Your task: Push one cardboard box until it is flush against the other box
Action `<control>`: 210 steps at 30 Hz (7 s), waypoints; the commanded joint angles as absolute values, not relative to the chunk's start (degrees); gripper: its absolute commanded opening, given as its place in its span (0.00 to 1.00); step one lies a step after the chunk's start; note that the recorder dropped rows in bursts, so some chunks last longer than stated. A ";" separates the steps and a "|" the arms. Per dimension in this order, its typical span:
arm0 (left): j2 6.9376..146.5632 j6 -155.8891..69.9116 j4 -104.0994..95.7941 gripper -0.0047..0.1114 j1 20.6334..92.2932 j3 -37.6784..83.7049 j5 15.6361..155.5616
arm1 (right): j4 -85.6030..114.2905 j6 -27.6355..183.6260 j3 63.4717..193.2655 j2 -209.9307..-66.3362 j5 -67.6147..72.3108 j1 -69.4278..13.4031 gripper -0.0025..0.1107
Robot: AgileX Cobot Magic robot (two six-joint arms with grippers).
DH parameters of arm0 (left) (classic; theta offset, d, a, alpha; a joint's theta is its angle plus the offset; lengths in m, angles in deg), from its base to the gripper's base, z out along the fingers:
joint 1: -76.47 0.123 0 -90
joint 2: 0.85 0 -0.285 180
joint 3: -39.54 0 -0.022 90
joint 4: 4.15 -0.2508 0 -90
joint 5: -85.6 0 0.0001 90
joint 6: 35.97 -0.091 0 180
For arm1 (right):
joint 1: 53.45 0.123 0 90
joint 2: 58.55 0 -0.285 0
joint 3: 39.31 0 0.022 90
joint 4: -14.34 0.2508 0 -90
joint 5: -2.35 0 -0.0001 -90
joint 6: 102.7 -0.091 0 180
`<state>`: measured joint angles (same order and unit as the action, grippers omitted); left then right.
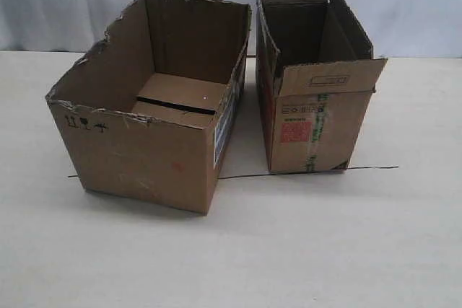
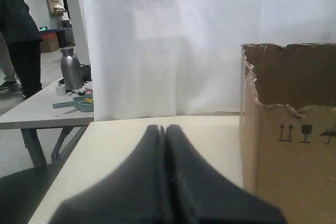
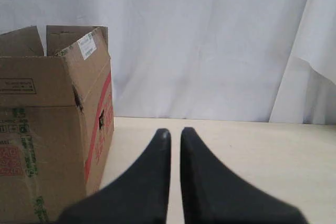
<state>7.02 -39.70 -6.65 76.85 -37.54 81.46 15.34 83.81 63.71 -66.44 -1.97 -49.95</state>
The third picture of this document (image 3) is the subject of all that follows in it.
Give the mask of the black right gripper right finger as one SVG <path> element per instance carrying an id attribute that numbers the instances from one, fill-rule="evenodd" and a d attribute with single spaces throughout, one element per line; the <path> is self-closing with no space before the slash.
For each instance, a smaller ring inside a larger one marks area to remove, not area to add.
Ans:
<path id="1" fill-rule="evenodd" d="M 304 223 L 301 211 L 248 183 L 225 166 L 194 128 L 180 142 L 185 223 Z"/>

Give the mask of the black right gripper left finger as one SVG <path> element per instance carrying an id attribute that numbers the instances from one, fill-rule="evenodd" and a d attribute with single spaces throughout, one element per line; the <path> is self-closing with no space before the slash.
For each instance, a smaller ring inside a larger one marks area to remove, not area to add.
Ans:
<path id="1" fill-rule="evenodd" d="M 158 129 L 122 175 L 66 208 L 57 223 L 166 223 L 170 175 L 171 135 Z"/>

